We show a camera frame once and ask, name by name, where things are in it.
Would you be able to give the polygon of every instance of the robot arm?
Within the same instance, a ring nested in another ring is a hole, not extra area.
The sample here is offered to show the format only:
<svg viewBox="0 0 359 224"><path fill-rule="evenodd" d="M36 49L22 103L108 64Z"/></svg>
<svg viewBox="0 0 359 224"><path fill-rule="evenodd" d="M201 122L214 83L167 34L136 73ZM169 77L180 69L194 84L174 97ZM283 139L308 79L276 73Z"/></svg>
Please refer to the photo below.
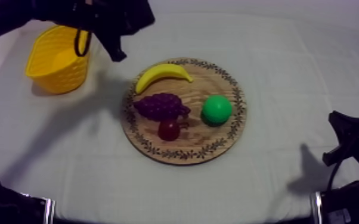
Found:
<svg viewBox="0 0 359 224"><path fill-rule="evenodd" d="M329 116L329 122L336 132L339 146L324 153L323 162L327 166L336 166L327 191L312 195L312 215L315 223L359 224L359 181L338 189L331 188L334 175L343 160L354 157L359 162L359 118L334 111Z"/></svg>
<svg viewBox="0 0 359 224"><path fill-rule="evenodd" d="M5 188L0 183L0 224L49 224L54 219L55 203Z"/></svg>
<svg viewBox="0 0 359 224"><path fill-rule="evenodd" d="M126 57L121 36L154 23L147 0L0 0L0 36L32 19L94 33L113 61Z"/></svg>

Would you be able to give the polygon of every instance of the toy fruit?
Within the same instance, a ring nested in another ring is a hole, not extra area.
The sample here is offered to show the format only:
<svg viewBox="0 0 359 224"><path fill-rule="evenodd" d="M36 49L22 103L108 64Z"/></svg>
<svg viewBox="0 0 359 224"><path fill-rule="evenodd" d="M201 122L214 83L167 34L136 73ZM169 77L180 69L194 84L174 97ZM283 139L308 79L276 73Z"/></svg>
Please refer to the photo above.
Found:
<svg viewBox="0 0 359 224"><path fill-rule="evenodd" d="M231 102L222 95L212 95L202 108L202 120L210 126L223 125L233 112Z"/></svg>
<svg viewBox="0 0 359 224"><path fill-rule="evenodd" d="M178 123L177 120L164 120L159 125L159 137L164 141L174 141L180 137L181 128L188 128L188 123Z"/></svg>
<svg viewBox="0 0 359 224"><path fill-rule="evenodd" d="M147 70L139 79L136 87L137 94L142 93L150 84L157 79L162 78L177 78L186 79L188 82L193 82L192 77L185 71L185 69L176 64L159 64Z"/></svg>
<svg viewBox="0 0 359 224"><path fill-rule="evenodd" d="M156 122L176 120L180 115L186 118L191 112L177 95L166 93L144 97L141 101L134 102L134 107L142 116Z"/></svg>

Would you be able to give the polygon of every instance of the decorative border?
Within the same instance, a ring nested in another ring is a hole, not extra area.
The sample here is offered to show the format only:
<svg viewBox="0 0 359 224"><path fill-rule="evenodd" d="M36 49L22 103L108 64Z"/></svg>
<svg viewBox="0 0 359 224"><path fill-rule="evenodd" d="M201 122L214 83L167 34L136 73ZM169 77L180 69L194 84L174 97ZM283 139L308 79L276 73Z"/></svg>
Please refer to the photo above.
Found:
<svg viewBox="0 0 359 224"><path fill-rule="evenodd" d="M144 152L149 153L151 155L159 155L162 158L179 158L180 160L188 160L189 158L201 158L205 159L205 156L208 154L213 154L219 147L222 147L228 141L235 140L240 127L243 123L243 115L245 113L244 104L242 98L242 91L238 87L238 83L235 79L233 79L230 74L227 73L224 69L218 67L216 64L209 63L207 61L202 61L198 59L187 59L182 58L179 60L168 61L168 64L177 64L177 65L186 65L192 64L194 66L198 66L204 69L214 69L216 74L220 74L221 77L227 81L233 87L233 96L235 98L235 107L237 113L233 114L234 120L231 123L231 130L227 133L227 138L217 139L215 142L211 144L207 144L202 147L199 151L183 151L183 150L160 150L160 148L156 148L153 146L151 141L145 139L143 134L139 133L135 111L133 109L134 97L137 95L135 91L136 83L134 82L129 92L126 95L125 102L124 102L124 113L125 119L129 123L129 130L135 134L135 139L143 146L145 149Z"/></svg>

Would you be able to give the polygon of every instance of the wooden plate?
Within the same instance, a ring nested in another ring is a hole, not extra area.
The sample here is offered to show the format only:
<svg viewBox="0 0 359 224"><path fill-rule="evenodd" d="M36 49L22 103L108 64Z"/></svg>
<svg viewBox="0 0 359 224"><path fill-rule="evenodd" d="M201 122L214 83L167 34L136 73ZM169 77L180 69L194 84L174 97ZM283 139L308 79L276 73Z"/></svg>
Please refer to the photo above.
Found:
<svg viewBox="0 0 359 224"><path fill-rule="evenodd" d="M136 95L135 85L150 67L145 69L124 95L121 122L126 136L141 153L167 164L199 164L225 153L245 126L246 101L237 81L224 69L200 59L173 58L153 66L165 63L183 66L194 82L163 79L149 86L141 95ZM179 118L179 122L188 122L190 127L182 129L180 137L173 142L161 140L157 135L159 123L140 116L133 106L133 102L161 92L178 95L191 109L189 118ZM233 105L233 115L220 127L209 127L200 118L202 105L210 95L225 95Z"/></svg>

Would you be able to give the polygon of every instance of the grapes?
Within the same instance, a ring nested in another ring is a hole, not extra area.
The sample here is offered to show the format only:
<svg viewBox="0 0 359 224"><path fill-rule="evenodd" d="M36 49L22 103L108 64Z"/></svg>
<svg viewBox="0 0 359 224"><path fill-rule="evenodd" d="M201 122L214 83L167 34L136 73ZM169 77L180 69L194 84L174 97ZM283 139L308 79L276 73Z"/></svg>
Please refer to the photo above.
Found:
<svg viewBox="0 0 359 224"><path fill-rule="evenodd" d="M156 122L168 119L176 120L178 116L188 117L191 112L182 104L182 100L177 95L167 93L144 97L140 101L134 102L134 107L140 115Z"/></svg>

